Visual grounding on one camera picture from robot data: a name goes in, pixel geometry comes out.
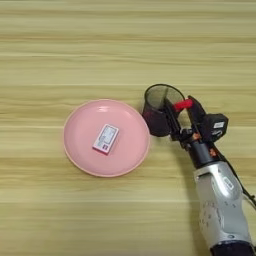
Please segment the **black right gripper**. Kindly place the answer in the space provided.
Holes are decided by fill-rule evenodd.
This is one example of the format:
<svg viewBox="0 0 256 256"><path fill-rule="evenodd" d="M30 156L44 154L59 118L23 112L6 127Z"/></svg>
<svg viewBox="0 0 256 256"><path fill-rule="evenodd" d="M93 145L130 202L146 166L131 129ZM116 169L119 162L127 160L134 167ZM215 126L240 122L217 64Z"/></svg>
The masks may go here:
<svg viewBox="0 0 256 256"><path fill-rule="evenodd" d="M190 121L194 125L200 126L206 112L197 99L192 96L188 96L188 99L192 101L192 106L188 109ZM209 143L203 140L199 131L194 128L181 129L177 114L171 104L165 104L165 111L170 126L171 139L178 141L180 146L188 152L196 169L200 169L219 160L216 151Z"/></svg>

